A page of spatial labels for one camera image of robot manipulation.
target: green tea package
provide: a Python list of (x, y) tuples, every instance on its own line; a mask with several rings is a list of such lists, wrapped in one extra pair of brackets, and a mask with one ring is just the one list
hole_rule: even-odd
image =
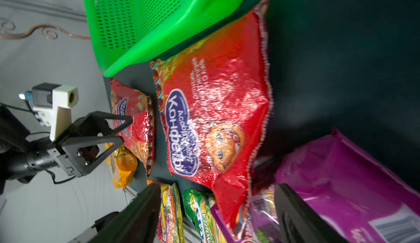
[(226, 243), (210, 212), (210, 208), (216, 204), (213, 195), (188, 188), (182, 193), (182, 201), (185, 213), (194, 224), (203, 243)]

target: dark table surface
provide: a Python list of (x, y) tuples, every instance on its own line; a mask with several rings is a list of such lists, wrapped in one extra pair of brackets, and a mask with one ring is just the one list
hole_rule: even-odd
[[(160, 56), (166, 59), (249, 11), (244, 0), (229, 18)], [(420, 190), (420, 0), (271, 0), (270, 80), (275, 106), (260, 155), (281, 156), (337, 126), (348, 138)], [(115, 78), (151, 95), (149, 63)], [(110, 88), (105, 79), (108, 96)], [(207, 190), (170, 175), (156, 119), (150, 179)], [(146, 187), (139, 165), (131, 187)]]

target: colorful candy wrapper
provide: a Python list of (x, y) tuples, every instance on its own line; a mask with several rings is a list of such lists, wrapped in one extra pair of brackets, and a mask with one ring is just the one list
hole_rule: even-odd
[(211, 214), (213, 215), (216, 224), (218, 225), (220, 231), (222, 232), (227, 243), (257, 243), (257, 235), (255, 234), (254, 228), (252, 227), (251, 222), (248, 220), (245, 211), (238, 213), (236, 225), (234, 227), (234, 234), (231, 233), (228, 229), (226, 223), (223, 221), (220, 215), (218, 205), (215, 204), (210, 209)]
[(216, 204), (213, 195), (193, 188), (182, 193), (185, 214), (194, 224), (203, 243), (226, 243), (223, 233), (214, 220), (210, 209)]
[[(111, 106), (113, 114), (129, 115), (133, 123), (118, 133), (126, 146), (144, 165), (146, 176), (152, 172), (154, 158), (154, 116), (152, 99), (139, 90), (130, 88), (110, 79)], [(114, 127), (123, 121), (113, 120)]]
[(337, 129), (287, 155), (276, 181), (351, 243), (420, 242), (420, 194)]
[(268, 0), (181, 53), (151, 63), (169, 172), (207, 186), (232, 229), (272, 107)]
[[(106, 143), (105, 149), (111, 146), (112, 143)], [(105, 161), (113, 173), (115, 188), (125, 188), (131, 183), (137, 169), (137, 159), (124, 145), (118, 147)]]
[(270, 185), (249, 199), (249, 221), (261, 243), (281, 243), (281, 231), (274, 206), (274, 187), (275, 185)]
[(184, 227), (179, 192), (176, 184), (159, 183), (162, 203), (160, 204), (157, 237), (164, 243), (184, 243)]

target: yellow snack bag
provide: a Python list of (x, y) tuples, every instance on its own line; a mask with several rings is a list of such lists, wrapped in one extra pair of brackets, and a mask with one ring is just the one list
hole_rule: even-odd
[[(106, 143), (105, 149), (112, 146)], [(124, 188), (133, 180), (137, 169), (137, 159), (124, 145), (120, 146), (105, 161), (108, 163), (111, 172), (114, 173), (112, 180), (115, 188)]]
[[(147, 180), (147, 185), (154, 181)], [(159, 183), (160, 204), (157, 237), (163, 243), (185, 243), (179, 192), (176, 184)]]

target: cookie package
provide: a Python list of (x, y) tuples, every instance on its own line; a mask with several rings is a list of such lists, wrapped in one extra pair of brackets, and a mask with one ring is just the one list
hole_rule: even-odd
[(226, 243), (210, 209), (216, 200), (213, 195), (188, 188), (182, 193), (185, 214), (194, 224), (203, 243)]
[[(113, 114), (129, 115), (133, 123), (119, 132), (127, 147), (144, 165), (146, 176), (152, 172), (154, 159), (154, 116), (152, 98), (139, 90), (125, 86), (115, 78), (110, 78), (111, 106)], [(113, 120), (114, 127), (123, 121)]]
[[(112, 143), (106, 143), (105, 149), (111, 146)], [(131, 183), (136, 173), (137, 159), (124, 145), (118, 147), (105, 161), (113, 173), (115, 188), (125, 188)]]
[(273, 106), (262, 0), (166, 61), (151, 62), (169, 172), (212, 189), (232, 230)]
[[(147, 185), (155, 183), (146, 180)], [(179, 192), (176, 184), (160, 185), (159, 221), (157, 226), (157, 238), (164, 243), (184, 243), (184, 227), (182, 225), (182, 210)]]

